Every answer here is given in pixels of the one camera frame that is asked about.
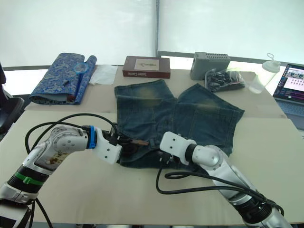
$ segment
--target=laptop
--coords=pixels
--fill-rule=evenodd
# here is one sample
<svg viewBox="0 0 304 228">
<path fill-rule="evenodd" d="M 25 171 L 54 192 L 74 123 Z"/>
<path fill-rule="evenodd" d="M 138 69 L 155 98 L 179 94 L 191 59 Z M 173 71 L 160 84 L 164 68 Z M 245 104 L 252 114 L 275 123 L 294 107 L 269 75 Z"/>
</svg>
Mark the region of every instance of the laptop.
<svg viewBox="0 0 304 228">
<path fill-rule="evenodd" d="M 273 97 L 296 128 L 304 130 L 304 66 L 288 64 Z"/>
</svg>

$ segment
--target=white bottle cap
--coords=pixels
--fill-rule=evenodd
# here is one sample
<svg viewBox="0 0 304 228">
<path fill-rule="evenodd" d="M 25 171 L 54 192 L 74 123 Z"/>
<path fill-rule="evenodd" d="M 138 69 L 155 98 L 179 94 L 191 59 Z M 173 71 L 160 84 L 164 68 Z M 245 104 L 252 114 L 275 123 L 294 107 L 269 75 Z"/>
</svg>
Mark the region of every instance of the white bottle cap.
<svg viewBox="0 0 304 228">
<path fill-rule="evenodd" d="M 267 56 L 271 58 L 272 61 L 266 61 L 262 64 L 262 68 L 271 73 L 278 73 L 280 71 L 280 62 L 274 60 L 274 55 L 267 53 Z"/>
</svg>

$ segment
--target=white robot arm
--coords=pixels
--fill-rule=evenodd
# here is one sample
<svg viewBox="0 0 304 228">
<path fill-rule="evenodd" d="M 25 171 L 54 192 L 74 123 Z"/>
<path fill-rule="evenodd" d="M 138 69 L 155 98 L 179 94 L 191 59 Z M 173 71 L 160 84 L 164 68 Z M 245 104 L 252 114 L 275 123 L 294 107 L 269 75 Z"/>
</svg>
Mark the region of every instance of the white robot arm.
<svg viewBox="0 0 304 228">
<path fill-rule="evenodd" d="M 198 164 L 210 176 L 230 181 L 239 186 L 257 192 L 256 187 L 233 165 L 228 156 L 213 145 L 196 145 L 193 140 L 187 140 L 172 132 L 166 132 L 162 138 L 160 149 L 172 154 L 180 161 Z M 229 184 L 213 181 L 216 186 L 230 186 Z M 292 226 L 274 206 L 256 200 L 245 193 L 233 190 L 219 190 L 225 199 L 239 212 L 248 227 L 261 228 L 291 228 Z"/>
<path fill-rule="evenodd" d="M 73 152 L 92 149 L 100 159 L 110 164 L 117 162 L 121 145 L 111 144 L 99 128 L 85 128 L 65 125 L 54 128 L 50 137 L 38 144 L 0 187 L 0 227 L 25 227 L 31 214 L 27 205 L 37 198 L 44 182 Z"/>
</svg>

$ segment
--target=white curtain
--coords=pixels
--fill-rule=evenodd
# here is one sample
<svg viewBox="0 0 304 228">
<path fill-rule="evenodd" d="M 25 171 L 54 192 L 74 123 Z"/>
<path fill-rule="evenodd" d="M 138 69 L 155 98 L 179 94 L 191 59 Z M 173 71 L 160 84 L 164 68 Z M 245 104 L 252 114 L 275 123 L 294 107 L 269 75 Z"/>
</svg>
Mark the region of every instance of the white curtain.
<svg viewBox="0 0 304 228">
<path fill-rule="evenodd" d="M 3 67 L 51 65 L 61 52 L 123 65 L 155 55 L 155 0 L 0 0 Z"/>
<path fill-rule="evenodd" d="M 158 49 L 304 64 L 304 0 L 161 0 Z"/>
</svg>

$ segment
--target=black cable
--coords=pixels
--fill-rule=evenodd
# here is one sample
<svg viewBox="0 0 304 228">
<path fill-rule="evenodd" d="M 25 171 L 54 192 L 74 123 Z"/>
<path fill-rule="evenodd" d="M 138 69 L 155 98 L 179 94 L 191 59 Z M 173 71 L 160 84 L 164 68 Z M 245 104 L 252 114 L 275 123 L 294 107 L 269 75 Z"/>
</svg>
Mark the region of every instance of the black cable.
<svg viewBox="0 0 304 228">
<path fill-rule="evenodd" d="M 204 174 L 204 173 L 188 172 L 188 171 L 177 171 L 177 172 L 166 173 L 166 174 L 165 174 L 165 178 L 167 178 L 167 179 L 180 179 L 180 178 L 183 178 L 183 177 L 173 177 L 173 176 L 176 176 L 176 175 L 196 176 L 196 177 L 203 177 L 203 178 L 207 178 L 207 179 L 219 181 L 219 182 L 222 182 L 222 183 L 224 183 L 224 184 L 229 184 L 229 185 L 232 185 L 232 186 L 235 186 L 235 187 L 244 189 L 244 190 L 246 190 L 246 191 L 248 191 L 248 192 L 254 194 L 254 195 L 257 196 L 257 197 L 262 198 L 262 196 L 261 196 L 260 193 L 257 193 L 256 191 L 254 191 L 254 190 L 252 190 L 252 189 L 250 189 L 250 188 L 247 188 L 247 187 L 245 187 L 245 186 L 243 186 L 243 185 L 240 185 L 240 184 L 237 184 L 237 183 L 233 183 L 233 182 L 231 182 L 231 181 L 224 180 L 224 179 L 221 179 L 221 178 L 218 178 L 218 177 L 209 176 L 209 175 Z"/>
<path fill-rule="evenodd" d="M 102 119 L 102 120 L 108 122 L 108 123 L 114 128 L 115 133 L 118 134 L 118 130 L 117 130 L 115 124 L 114 124 L 112 121 L 110 121 L 109 119 L 107 119 L 107 118 L 105 118 L 105 117 L 103 117 L 103 116 L 101 116 L 101 115 L 97 115 L 97 114 L 92 114 L 92 113 L 77 113 L 77 114 L 72 114 L 72 115 L 68 115 L 68 116 L 65 116 L 65 117 L 61 118 L 60 120 L 58 120 L 58 122 L 64 121 L 64 120 L 69 119 L 69 118 L 72 118 L 72 117 L 83 116 L 83 115 L 85 115 L 85 116 L 86 116 L 86 115 L 87 115 L 87 116 L 94 116 L 94 117 L 100 118 L 100 119 Z M 35 146 L 37 146 L 37 144 L 38 144 L 38 142 L 41 140 L 41 138 L 42 138 L 50 129 L 52 129 L 52 127 L 54 127 L 55 125 L 56 125 L 56 124 L 53 124 L 53 125 L 49 126 L 49 127 L 48 127 L 48 128 L 47 128 L 47 129 L 46 129 L 46 130 L 45 130 L 45 131 L 36 139 L 36 141 L 35 141 L 35 143 L 34 143 L 34 145 L 33 145 L 32 148 L 34 148 Z"/>
<path fill-rule="evenodd" d="M 235 187 L 238 187 L 238 188 L 242 188 L 242 189 L 244 189 L 244 190 L 246 190 L 248 192 L 253 193 L 255 195 L 253 197 L 256 198 L 256 199 L 260 199 L 261 198 L 262 201 L 266 200 L 267 204 L 276 207 L 278 210 L 281 211 L 281 214 L 284 216 L 284 210 L 283 210 L 283 208 L 281 206 L 277 205 L 274 201 L 266 199 L 261 193 L 258 193 L 256 191 L 250 189 L 250 188 L 244 187 L 244 186 L 239 185 L 237 183 L 233 183 L 233 182 L 230 182 L 228 180 L 224 180 L 224 179 L 221 179 L 221 178 L 217 178 L 217 177 L 214 177 L 214 176 L 209 176 L 207 174 L 197 173 L 197 172 L 177 171 L 177 172 L 170 172 L 170 173 L 166 173 L 165 174 L 165 178 L 167 178 L 167 179 L 181 179 L 181 178 L 184 178 L 186 176 L 203 177 L 203 178 L 219 181 L 219 182 L 222 182 L 222 183 L 225 183 L 225 184 L 229 184 L 229 185 L 232 185 L 232 186 L 235 186 Z"/>
<path fill-rule="evenodd" d="M 53 225 L 51 223 L 51 221 L 48 218 L 48 215 L 46 213 L 46 211 L 44 210 L 42 204 L 40 203 L 40 201 L 38 200 L 38 198 L 35 199 L 36 203 L 38 204 L 38 206 L 40 207 L 40 210 L 42 212 L 42 214 L 44 215 L 44 217 L 46 218 L 47 224 L 49 228 L 53 228 Z"/>
<path fill-rule="evenodd" d="M 198 187 L 198 188 L 190 188 L 190 189 L 180 189 L 180 190 L 170 190 L 170 191 L 163 191 L 159 188 L 159 177 L 161 174 L 162 168 L 159 169 L 156 177 L 156 189 L 159 193 L 164 195 L 173 195 L 173 194 L 182 194 L 182 193 L 188 193 L 188 192 L 196 192 L 196 191 L 208 191 L 208 190 L 233 190 L 245 193 L 247 195 L 250 195 L 252 197 L 258 198 L 258 200 L 262 201 L 263 198 L 256 196 L 255 194 L 252 194 L 251 192 L 247 192 L 244 189 L 236 188 L 236 187 L 230 187 L 230 186 L 210 186 L 210 187 Z"/>
<path fill-rule="evenodd" d="M 274 201 L 265 198 L 262 194 L 260 194 L 256 191 L 253 191 L 252 189 L 249 189 L 247 187 L 244 187 L 242 185 L 239 185 L 239 184 L 236 184 L 236 183 L 233 183 L 233 182 L 221 179 L 221 178 L 209 176 L 209 175 L 206 175 L 206 174 L 203 174 L 203 173 L 177 171 L 177 172 L 166 173 L 165 178 L 167 178 L 167 179 L 181 179 L 181 178 L 184 178 L 186 176 L 197 176 L 197 177 L 208 178 L 208 179 L 211 179 L 211 180 L 216 180 L 216 181 L 219 181 L 219 182 L 222 182 L 222 183 L 225 183 L 225 184 L 232 185 L 234 187 L 230 187 L 230 186 L 210 186 L 210 187 L 198 187 L 198 188 L 190 188 L 190 189 L 163 191 L 159 188 L 159 177 L 160 177 L 161 171 L 162 171 L 162 165 L 161 165 L 161 167 L 160 167 L 160 169 L 157 173 L 157 177 L 156 177 L 156 189 L 161 194 L 171 195 L 171 194 L 182 194 L 182 193 L 187 193 L 187 192 L 197 192 L 197 191 L 207 191 L 207 190 L 234 190 L 234 191 L 242 192 L 246 195 L 249 195 L 249 196 L 255 198 L 256 200 L 258 200 L 261 203 L 265 202 L 268 205 L 276 207 L 278 210 L 280 210 L 282 216 L 284 216 L 283 208 L 280 207 L 279 205 L 277 205 Z"/>
<path fill-rule="evenodd" d="M 26 136 L 25 136 L 25 138 L 24 138 L 25 149 L 27 150 L 27 153 L 28 153 L 28 154 L 30 153 L 29 144 L 28 144 L 28 143 L 29 143 L 29 136 L 30 136 L 30 134 L 31 134 L 34 130 L 36 130 L 37 128 L 40 128 L 40 127 L 45 126 L 45 125 L 50 125 L 50 124 L 53 124 L 54 126 L 55 126 L 56 124 L 63 124 L 63 125 L 69 125 L 69 126 L 72 126 L 72 127 L 83 128 L 82 126 L 79 126 L 79 125 L 76 125 L 76 124 L 73 124 L 73 123 L 65 123 L 65 122 L 46 122 L 46 123 L 38 124 L 38 125 L 36 125 L 35 127 L 31 128 L 31 129 L 27 132 L 27 134 L 26 134 Z"/>
<path fill-rule="evenodd" d="M 35 214 L 35 201 L 32 203 L 32 212 L 30 214 L 29 225 L 28 228 L 32 228 Z"/>
</svg>

